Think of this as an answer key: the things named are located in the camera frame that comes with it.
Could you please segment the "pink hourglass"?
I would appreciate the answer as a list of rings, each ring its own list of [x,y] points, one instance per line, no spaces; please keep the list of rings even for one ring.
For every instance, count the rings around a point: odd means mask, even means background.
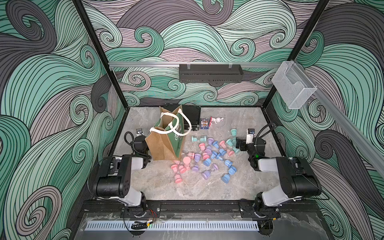
[[[178,183],[181,183],[183,181],[182,177],[181,177],[181,174],[183,173],[183,171],[185,170],[185,168],[181,165],[177,165],[177,164],[173,164],[171,166],[171,169],[172,171],[174,172],[174,180],[175,180],[175,183],[178,184]]]

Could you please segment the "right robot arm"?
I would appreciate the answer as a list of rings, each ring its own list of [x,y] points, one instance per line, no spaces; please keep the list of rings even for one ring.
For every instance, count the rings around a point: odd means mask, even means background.
[[[274,157],[265,154],[267,142],[264,136],[276,128],[269,123],[256,133],[248,129],[247,138],[236,137],[236,148],[247,152],[248,161],[256,172],[276,173],[280,183],[274,188],[259,193],[257,200],[265,207],[277,207],[284,203],[322,194],[322,186],[308,161],[302,157]]]

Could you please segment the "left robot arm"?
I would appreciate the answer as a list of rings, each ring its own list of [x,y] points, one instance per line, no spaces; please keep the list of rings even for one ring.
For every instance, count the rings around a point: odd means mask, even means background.
[[[136,129],[136,136],[127,131],[124,141],[132,153],[122,156],[109,156],[102,160],[93,184],[92,193],[99,200],[116,200],[126,208],[147,209],[146,196],[131,186],[133,171],[145,169],[152,157],[142,129]]]

